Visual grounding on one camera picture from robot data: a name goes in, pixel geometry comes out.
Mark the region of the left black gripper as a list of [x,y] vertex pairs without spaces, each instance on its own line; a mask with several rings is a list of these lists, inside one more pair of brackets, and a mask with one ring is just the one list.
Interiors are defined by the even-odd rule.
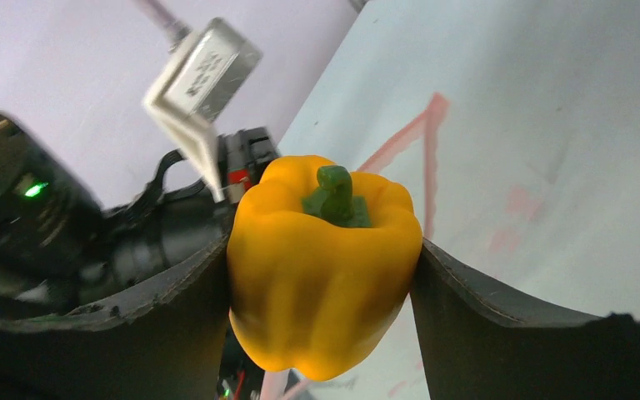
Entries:
[[159,161],[152,180],[130,203],[109,208],[93,249],[97,261],[81,270],[79,302],[88,304],[139,284],[183,261],[223,235],[241,196],[258,184],[280,153],[265,127],[217,138],[215,166],[225,198],[213,199],[202,181],[173,191],[164,183],[183,161],[178,150]]

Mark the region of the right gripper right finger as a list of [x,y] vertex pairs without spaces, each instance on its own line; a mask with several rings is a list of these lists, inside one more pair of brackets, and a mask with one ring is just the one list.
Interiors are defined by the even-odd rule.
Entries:
[[640,399],[640,321],[543,301],[425,241],[411,302],[433,399]]

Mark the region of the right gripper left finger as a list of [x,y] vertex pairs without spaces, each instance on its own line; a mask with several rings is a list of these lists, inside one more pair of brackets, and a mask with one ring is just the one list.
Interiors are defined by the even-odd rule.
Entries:
[[0,297],[0,399],[211,399],[227,239],[67,315]]

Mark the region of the yellow bell pepper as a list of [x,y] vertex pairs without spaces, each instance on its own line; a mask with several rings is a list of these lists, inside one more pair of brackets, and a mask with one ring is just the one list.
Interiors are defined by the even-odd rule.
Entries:
[[422,245],[401,184],[324,157],[280,157],[238,204],[227,245],[232,329],[266,371],[335,378],[390,328]]

